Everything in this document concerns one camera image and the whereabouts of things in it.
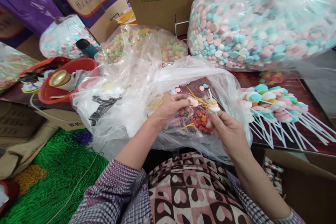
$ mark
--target black bottle cap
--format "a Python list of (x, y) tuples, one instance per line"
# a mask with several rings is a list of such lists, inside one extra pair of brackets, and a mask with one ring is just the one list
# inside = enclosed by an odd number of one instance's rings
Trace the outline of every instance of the black bottle cap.
[(87, 41), (85, 38), (82, 38), (76, 42), (76, 46), (78, 47), (79, 50), (84, 50), (88, 47), (90, 47), (90, 42)]

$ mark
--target bag of colorful rings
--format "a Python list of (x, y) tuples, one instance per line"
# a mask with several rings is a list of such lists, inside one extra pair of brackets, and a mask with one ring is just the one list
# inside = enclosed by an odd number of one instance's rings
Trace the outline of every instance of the bag of colorful rings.
[(0, 93), (14, 85), (24, 70), (38, 61), (0, 42)]
[(187, 44), (176, 38), (170, 32), (158, 27), (127, 24), (118, 27), (106, 43), (102, 43), (102, 52), (96, 54), (99, 63), (116, 63), (123, 56), (123, 51), (140, 54), (145, 37), (155, 34), (156, 43), (161, 47), (163, 62), (175, 62), (188, 55)]
[(284, 69), (336, 45), (336, 0), (195, 0), (193, 56), (233, 71)]
[(98, 49), (99, 44), (86, 30), (77, 15), (59, 18), (52, 23), (40, 38), (40, 51), (46, 58), (63, 56), (76, 59), (86, 56), (76, 46), (80, 39), (86, 39)]

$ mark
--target forearm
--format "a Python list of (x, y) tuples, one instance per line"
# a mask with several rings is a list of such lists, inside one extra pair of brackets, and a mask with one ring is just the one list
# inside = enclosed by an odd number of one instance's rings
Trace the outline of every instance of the forearm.
[(291, 209), (281, 198), (250, 150), (231, 157), (239, 180), (252, 200), (272, 220), (289, 217)]
[(121, 150), (116, 160), (133, 169), (140, 170), (160, 130), (160, 122), (149, 117)]

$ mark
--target hand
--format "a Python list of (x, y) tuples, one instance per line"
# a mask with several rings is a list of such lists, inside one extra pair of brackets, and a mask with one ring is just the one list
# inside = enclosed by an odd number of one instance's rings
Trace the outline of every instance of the hand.
[(162, 128), (174, 118), (178, 111), (181, 114), (185, 111), (190, 111), (190, 107), (188, 106), (190, 101), (186, 100), (188, 97), (189, 95), (187, 94), (169, 96), (150, 116), (150, 119), (153, 119), (155, 123), (159, 123), (159, 126)]
[(210, 117), (210, 123), (206, 127), (210, 128), (211, 123), (213, 124), (213, 132), (222, 141), (224, 151), (230, 158), (239, 155), (242, 151), (251, 152), (241, 122), (223, 111), (217, 112), (217, 115), (213, 112), (207, 112), (207, 114)]

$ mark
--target dark blue bottle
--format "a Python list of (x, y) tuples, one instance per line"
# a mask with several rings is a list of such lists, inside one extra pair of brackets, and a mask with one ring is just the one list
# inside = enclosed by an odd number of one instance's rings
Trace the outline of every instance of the dark blue bottle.
[(81, 50), (84, 54), (87, 54), (90, 58), (94, 59), (95, 54), (97, 53), (95, 47), (90, 44), (89, 41), (82, 38), (76, 42), (76, 46), (79, 50)]

